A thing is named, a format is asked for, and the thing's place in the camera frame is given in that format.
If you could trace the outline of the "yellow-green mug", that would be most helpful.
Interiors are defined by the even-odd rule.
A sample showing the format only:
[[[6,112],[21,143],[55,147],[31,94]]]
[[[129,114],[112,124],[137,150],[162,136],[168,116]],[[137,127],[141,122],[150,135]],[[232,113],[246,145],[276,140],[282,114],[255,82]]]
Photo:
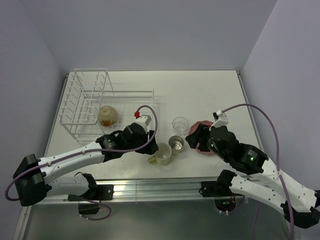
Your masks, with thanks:
[[[172,156],[172,149],[166,143],[159,143],[158,150],[151,156],[147,162],[149,164],[168,165]]]

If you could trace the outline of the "beige bowl with flower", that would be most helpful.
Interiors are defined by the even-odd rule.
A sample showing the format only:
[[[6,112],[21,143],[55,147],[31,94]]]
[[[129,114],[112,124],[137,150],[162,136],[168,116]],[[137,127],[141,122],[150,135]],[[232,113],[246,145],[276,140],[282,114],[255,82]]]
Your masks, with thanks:
[[[97,121],[102,127],[111,127],[119,120],[117,110],[109,105],[104,105],[99,109]]]

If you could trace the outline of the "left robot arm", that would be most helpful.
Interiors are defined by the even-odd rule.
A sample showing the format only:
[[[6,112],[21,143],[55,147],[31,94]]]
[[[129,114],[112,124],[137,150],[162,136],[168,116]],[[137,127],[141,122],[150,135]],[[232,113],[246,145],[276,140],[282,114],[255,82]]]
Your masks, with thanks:
[[[62,181],[58,178],[89,165],[119,159],[125,153],[153,155],[159,149],[156,133],[156,129],[146,131],[141,124],[133,122],[123,130],[102,135],[84,147],[67,153],[42,158],[27,155],[13,174],[12,184],[18,194],[16,200],[23,207],[58,195],[76,195],[91,200],[98,193],[93,177],[84,175],[81,180]]]

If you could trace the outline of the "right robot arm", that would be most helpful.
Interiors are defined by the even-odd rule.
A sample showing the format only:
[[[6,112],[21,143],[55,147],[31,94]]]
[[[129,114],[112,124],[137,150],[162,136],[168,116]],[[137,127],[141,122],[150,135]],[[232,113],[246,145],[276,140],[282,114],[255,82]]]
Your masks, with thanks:
[[[320,222],[320,192],[298,183],[259,148],[240,143],[226,126],[200,124],[186,138],[190,148],[213,151],[234,170],[221,171],[213,187],[202,186],[202,195],[238,194],[268,205],[287,221],[308,229]]]

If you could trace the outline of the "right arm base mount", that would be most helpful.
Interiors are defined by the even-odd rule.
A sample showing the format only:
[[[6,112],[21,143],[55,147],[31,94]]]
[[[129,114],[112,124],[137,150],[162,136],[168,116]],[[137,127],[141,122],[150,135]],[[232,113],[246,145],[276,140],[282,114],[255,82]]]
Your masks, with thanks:
[[[220,211],[234,211],[246,202],[246,198],[240,194],[232,193],[226,186],[217,181],[202,181],[198,193],[203,198],[218,198],[214,200],[216,208]]]

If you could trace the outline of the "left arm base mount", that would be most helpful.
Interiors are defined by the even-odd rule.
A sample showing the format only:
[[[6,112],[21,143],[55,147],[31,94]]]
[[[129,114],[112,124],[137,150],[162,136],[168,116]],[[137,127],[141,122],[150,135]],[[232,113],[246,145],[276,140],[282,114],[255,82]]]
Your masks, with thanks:
[[[107,211],[107,217],[112,213],[111,208],[104,203],[113,199],[114,186],[112,184],[98,184],[95,190],[89,190],[81,196],[69,194],[68,202],[78,202],[78,212],[81,216],[90,219],[90,215],[96,215],[100,210]]]

